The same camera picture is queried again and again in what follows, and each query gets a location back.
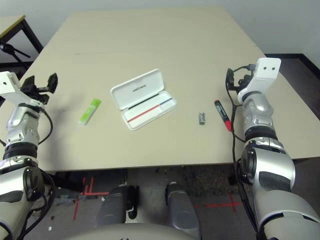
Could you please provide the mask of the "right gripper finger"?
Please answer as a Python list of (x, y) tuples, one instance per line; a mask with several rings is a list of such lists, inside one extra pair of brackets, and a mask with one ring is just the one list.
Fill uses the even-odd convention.
[(226, 88), (234, 89), (234, 81), (234, 71), (231, 68), (228, 68), (226, 72)]

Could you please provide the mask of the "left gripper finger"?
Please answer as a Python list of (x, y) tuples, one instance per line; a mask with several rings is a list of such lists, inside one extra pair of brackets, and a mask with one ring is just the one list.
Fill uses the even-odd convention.
[(27, 77), (21, 88), (21, 90), (34, 90), (35, 89), (35, 77), (34, 76), (30, 76), (30, 77)]
[(56, 73), (53, 73), (48, 78), (47, 91), (50, 93), (54, 93), (56, 91), (57, 85), (58, 85), (58, 76)]

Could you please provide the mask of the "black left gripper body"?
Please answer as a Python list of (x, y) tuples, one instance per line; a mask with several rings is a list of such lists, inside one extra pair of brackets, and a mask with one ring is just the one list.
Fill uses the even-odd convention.
[(44, 93), (50, 92), (49, 87), (38, 88), (35, 84), (27, 84), (27, 85), (23, 85), (20, 88), (20, 91), (26, 94), (27, 96), (29, 96), (31, 99), (37, 100), (44, 105), (48, 103), (50, 98), (47, 94), (44, 94)]

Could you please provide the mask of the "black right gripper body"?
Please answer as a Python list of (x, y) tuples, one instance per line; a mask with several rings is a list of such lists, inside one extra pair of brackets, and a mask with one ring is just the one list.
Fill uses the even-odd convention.
[(253, 78), (252, 72), (250, 75), (248, 75), (248, 74), (244, 75), (244, 77), (238, 81), (238, 86), (235, 87), (235, 91), (240, 92), (243, 89), (245, 89), (248, 86), (248, 84), (250, 83), (250, 81), (252, 80), (252, 78)]

